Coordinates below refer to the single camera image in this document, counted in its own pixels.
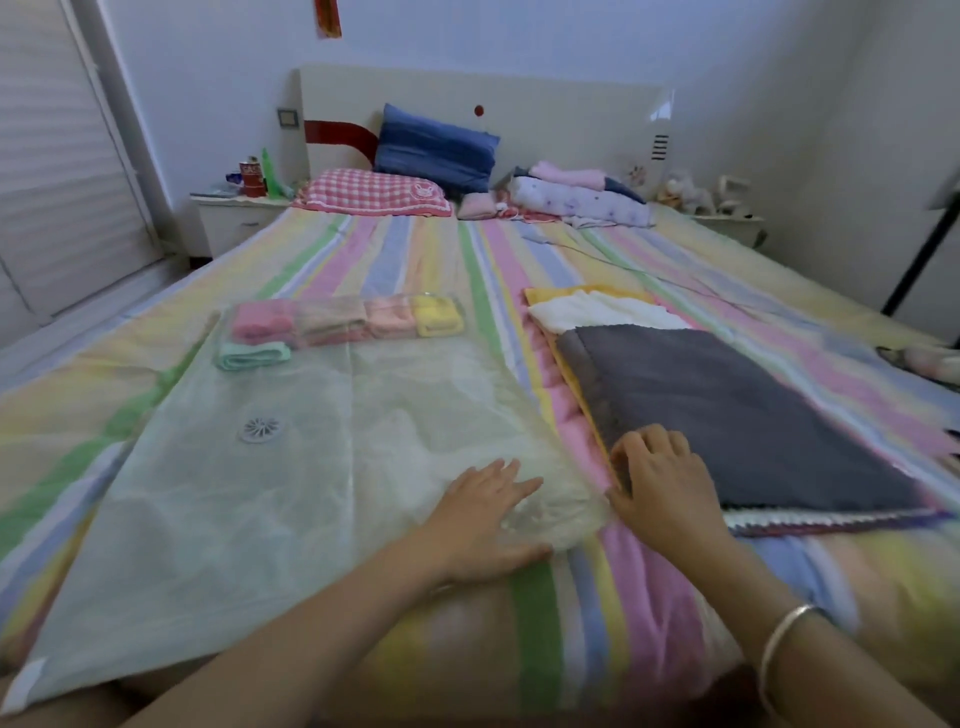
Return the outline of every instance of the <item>gray towel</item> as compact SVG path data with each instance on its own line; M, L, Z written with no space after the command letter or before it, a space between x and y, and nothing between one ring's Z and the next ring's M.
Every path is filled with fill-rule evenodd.
M726 508L923 505L906 475L708 331L575 328L558 346L608 448L653 423L683 432Z

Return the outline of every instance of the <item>pink checkered pillow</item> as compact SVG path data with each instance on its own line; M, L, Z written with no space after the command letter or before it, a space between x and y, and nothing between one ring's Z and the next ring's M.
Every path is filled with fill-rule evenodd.
M443 191L430 180L365 169L329 169L304 187L294 207L349 215L453 214Z

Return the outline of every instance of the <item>black pole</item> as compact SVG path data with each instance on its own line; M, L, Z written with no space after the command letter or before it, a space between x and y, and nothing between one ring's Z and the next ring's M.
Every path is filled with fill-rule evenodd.
M958 217L960 217L960 192L954 192L949 205L947 205L947 209L944 210L943 217L940 218L940 222L937 223L936 227L930 233L924 246L920 248L920 252L917 253L917 257L913 259L910 267L907 268L906 273L903 274L903 278L900 279L894 292L890 294L890 298L883 306L883 313L885 315L893 316L897 313L897 309L900 308L903 299L910 293L913 284L917 282L926 264L930 262L930 259L937 252L937 248L944 242L944 239L950 232L950 228L956 223Z

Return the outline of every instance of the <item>cable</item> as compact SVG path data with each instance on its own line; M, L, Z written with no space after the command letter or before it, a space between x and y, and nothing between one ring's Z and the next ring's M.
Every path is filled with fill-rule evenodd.
M758 311L758 312L760 312L760 313L766 313L766 314L769 314L770 316L778 316L778 317L780 317L780 318L782 318L782 319L786 319L787 321L793 321L794 323L796 323L796 321L797 321L797 319L796 319L795 316L788 316L788 315L786 315L786 314L780 313L779 311L773 311L773 310L770 310L769 308L760 308L759 306L750 305L749 303L740 303L740 302L737 302L737 301L731 301L731 300L729 300L729 299L725 299L723 296L720 296L719 294L717 294L716 291L713 291L713 289L710 288L710 286L708 286L706 283L704 283L704 282L703 282L702 280L700 280L700 279L697 279L697 281L698 281L702 286L704 286L705 288L708 288L710 291L713 291L712 294L710 294L710 293L704 293L703 291L698 291L696 288L691 288L691 287L688 286L688 285L683 285L682 283L677 283L675 280L670 280L670 279L661 278L660 276L655 276L655 275L652 274L652 273L648 273L647 271L640 270L639 268L635 268L634 266L631 266L631 265L621 265L620 263L614 263L612 260L608 260L608 259L602 258L602 257L597 257L596 255L591 255L591 254L588 253L587 251L581 250L580 248L576 248L576 247L574 247L574 246L572 246L572 245L566 245L565 243L557 243L557 242L554 242L553 240L547 240L547 239L545 239L545 238L542 239L542 240L537 240L536 238L527 237L526 235L523 236L523 239L524 239L524 240L527 240L527 241L529 241L529 242L531 242L531 243L537 243L538 245L551 245L551 246L554 246L554 247L556 247L556 248L567 248L568 250L573 251L574 253L579 253L580 255L585 255L586 257L590 258L591 260L596 260L598 263L606 263L607 265L611 265L611 266L613 266L614 268L619 268L619 269L622 270L622 271L630 271L631 273L639 273L640 275L646 276L647 278L650 278L650 279L653 279L653 280L659 280L661 283L667 283L667 284L669 284L669 285L675 285L675 286L677 286L678 288L682 288L684 291L690 291L691 293L695 293L695 294L697 294L698 296L704 296L705 298L715 299L715 300L717 300L717 301L722 301L723 303L726 303L727 305L731 305L731 306L733 306L734 308L739 309L740 311L742 311L743 313L747 314L748 316L750 316L750 317L753 318L753 319L756 319L756 316L754 316L754 314L752 314L752 313L751 313L749 310L747 310L747 309L751 309L751 310L753 310L753 311Z

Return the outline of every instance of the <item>striped bedsheet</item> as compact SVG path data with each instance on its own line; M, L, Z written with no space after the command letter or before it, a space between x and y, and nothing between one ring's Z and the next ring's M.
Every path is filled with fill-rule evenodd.
M942 429L960 420L960 398L876 366L855 342L656 230L289 210L63 367L0 399L0 645L7 660L25 657L125 444L176 383L210 313L244 299L457 296L544 419L606 487L599 448L522 296L527 287L586 282L654 293L918 477L931 504L955 510L957 481L933 458L952 450ZM899 677L936 682L956 671L955 522L749 543ZM337 691L332 711L517 716L688 698L739 659L690 585L614 524L548 564L423 605Z

